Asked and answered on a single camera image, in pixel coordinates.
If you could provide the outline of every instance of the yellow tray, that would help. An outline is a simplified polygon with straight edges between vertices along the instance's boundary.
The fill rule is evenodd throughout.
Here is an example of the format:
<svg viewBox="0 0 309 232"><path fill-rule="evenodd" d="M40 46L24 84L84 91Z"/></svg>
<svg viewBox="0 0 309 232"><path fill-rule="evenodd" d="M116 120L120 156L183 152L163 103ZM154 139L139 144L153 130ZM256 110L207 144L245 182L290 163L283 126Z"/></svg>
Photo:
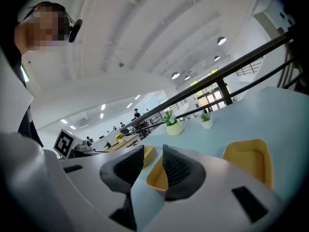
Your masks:
<svg viewBox="0 0 309 232"><path fill-rule="evenodd" d="M233 142L226 147L222 158L236 164L273 189L273 164L264 140Z"/></svg>
<svg viewBox="0 0 309 232"><path fill-rule="evenodd" d="M169 188L168 177L163 168L163 156L155 163L147 176L146 183L151 188L165 192Z"/></svg>
<svg viewBox="0 0 309 232"><path fill-rule="evenodd" d="M154 159L156 156L156 150L154 149L153 145L145 145L144 146L144 166L147 167Z"/></svg>

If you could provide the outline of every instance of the headphones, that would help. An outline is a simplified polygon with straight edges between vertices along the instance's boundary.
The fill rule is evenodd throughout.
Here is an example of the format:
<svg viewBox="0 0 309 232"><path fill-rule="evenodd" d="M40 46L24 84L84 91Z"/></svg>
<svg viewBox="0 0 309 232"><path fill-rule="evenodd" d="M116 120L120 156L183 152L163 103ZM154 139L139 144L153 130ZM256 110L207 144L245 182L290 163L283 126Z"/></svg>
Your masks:
<svg viewBox="0 0 309 232"><path fill-rule="evenodd" d="M63 12L68 17L69 22L74 24L73 26L70 26L70 31L69 31L69 42L73 43L76 36L77 36L78 31L81 29L83 21L81 19L78 19L78 20L76 20L76 22L74 22L73 19L66 12L65 7L63 7L62 5L60 5L58 3L49 2L49 1L40 2L37 5L32 7L32 9L25 16L24 20L26 20L34 12L35 8L38 7L40 4L57 7L59 9L59 11Z"/></svg>

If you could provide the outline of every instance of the black railing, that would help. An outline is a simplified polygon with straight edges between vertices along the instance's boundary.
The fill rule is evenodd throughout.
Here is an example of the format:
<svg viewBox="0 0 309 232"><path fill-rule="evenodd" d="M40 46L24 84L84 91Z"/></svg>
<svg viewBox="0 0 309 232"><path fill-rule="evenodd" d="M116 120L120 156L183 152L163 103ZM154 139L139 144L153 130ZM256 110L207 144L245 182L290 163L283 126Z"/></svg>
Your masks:
<svg viewBox="0 0 309 232"><path fill-rule="evenodd" d="M171 107L174 107L175 105L177 106L181 100L187 98L190 95L197 93L198 91L202 90L203 88L208 87L209 85L211 85L213 83L218 84L219 89L220 89L222 96L223 96L221 99L218 99L218 100L211 102L207 105L201 106L201 107L199 107L195 110L191 110L187 113L181 114L181 115L177 116L177 118L188 116L190 114L201 111L205 108L211 107L211 106L218 104L220 102L225 102L226 105L232 104L232 99L231 99L232 97L252 88L255 85L258 85L259 83L263 82L264 80L266 80L270 76L279 72L280 70L285 68L287 65L289 65L291 62L293 62L295 60L295 57L286 61L281 66L272 70L270 73L266 74L265 76L259 78L258 80L255 80L254 82L248 84L247 86L245 86L245 87L243 87L243 88L241 88L241 89L239 89L239 90L237 90L237 91L235 91L231 94L228 93L223 78L225 78L226 76L240 70L241 68L249 65L250 63L260 59L261 57L263 57L267 53L278 48L279 46L283 45L284 43L288 42L291 39L292 39L291 32L287 32L287 33L267 42L266 44L262 45L261 47L249 52L248 54L242 56L241 58L237 59L236 61L226 65L223 68L221 68L220 70L218 70L214 74L206 77L205 79L201 80L200 82L196 83L195 85L187 88L186 90L184 90L184 91L180 92L179 94L175 95L174 97L170 98L169 100L167 100L163 104L161 104L161 105L157 106L156 108L154 108L153 110L149 111L147 114L139 117L134 122L126 125L126 127L132 126L134 123L138 122L139 131L143 134L143 137L146 137L146 133L144 132L145 130L153 128L153 127L157 127L157 126L163 124L163 122L159 122L159 123L156 123L154 125L144 127L143 129L141 128L139 122L146 120L148 117L153 116L154 114L159 113L160 111L163 111L164 109L166 109L168 107L171 108ZM302 75L302 72L296 78L291 80L291 82L295 83L301 77L301 75ZM292 84L288 83L284 88L288 88L290 85L292 85Z"/></svg>
<svg viewBox="0 0 309 232"><path fill-rule="evenodd" d="M260 57L256 61L250 63L249 65L241 68L240 70L236 71L237 76L242 76L242 75L249 75L249 74L255 74L257 73L258 69L261 67L263 63L263 58Z"/></svg>
<svg viewBox="0 0 309 232"><path fill-rule="evenodd" d="M169 106L166 110L171 110L173 112L179 110L182 106L184 106L187 103L185 99L181 100L177 104L174 104L172 106ZM137 122L137 119L135 119L132 123L128 124L127 126L124 126L120 129L120 131L125 135L133 135L140 133L140 137L143 139L148 134L150 134L154 129L156 129L159 125L163 124L163 118L165 116L165 111L159 111L158 113L140 121Z"/></svg>

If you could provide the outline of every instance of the desk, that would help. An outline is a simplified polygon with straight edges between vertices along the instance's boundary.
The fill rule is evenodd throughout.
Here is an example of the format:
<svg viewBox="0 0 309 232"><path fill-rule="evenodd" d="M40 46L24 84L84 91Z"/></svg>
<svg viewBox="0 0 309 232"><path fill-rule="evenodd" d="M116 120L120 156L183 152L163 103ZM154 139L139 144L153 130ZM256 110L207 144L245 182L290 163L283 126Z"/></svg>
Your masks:
<svg viewBox="0 0 309 232"><path fill-rule="evenodd" d="M131 143L133 143L134 141L138 141L140 142L140 136L139 134L134 134L134 135L130 135L128 137L125 137L125 141L123 143L117 143L115 145L113 145L112 147L109 147L108 152L112 152L121 148L126 148L128 145L130 145Z"/></svg>
<svg viewBox="0 0 309 232"><path fill-rule="evenodd" d="M282 199L293 197L309 161L309 96L266 87L225 108L211 112L213 127L203 129L199 117L182 122L184 131L167 135L165 125L142 143L167 144L222 157L231 142L260 138L267 142L274 166L274 190Z"/></svg>

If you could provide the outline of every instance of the white pot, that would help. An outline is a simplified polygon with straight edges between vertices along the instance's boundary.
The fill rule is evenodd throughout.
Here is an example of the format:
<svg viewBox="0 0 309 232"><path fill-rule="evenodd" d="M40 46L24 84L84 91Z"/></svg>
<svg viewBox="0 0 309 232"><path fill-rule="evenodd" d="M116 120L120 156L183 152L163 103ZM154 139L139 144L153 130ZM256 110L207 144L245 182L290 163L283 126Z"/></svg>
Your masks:
<svg viewBox="0 0 309 232"><path fill-rule="evenodd" d="M180 123L180 121L177 121L177 123L172 126L166 126L166 130L168 135L176 136L183 131L183 125Z"/></svg>
<svg viewBox="0 0 309 232"><path fill-rule="evenodd" d="M209 121L207 121L207 122L201 122L201 125L202 125L202 127L204 128L204 129L210 129L211 127L212 127L212 125L213 125L213 123L212 123L212 119L210 119Z"/></svg>
<svg viewBox="0 0 309 232"><path fill-rule="evenodd" d="M124 137L123 137L123 138L118 139L118 143L120 143L120 144L122 144L124 141L125 141L125 138L124 138Z"/></svg>

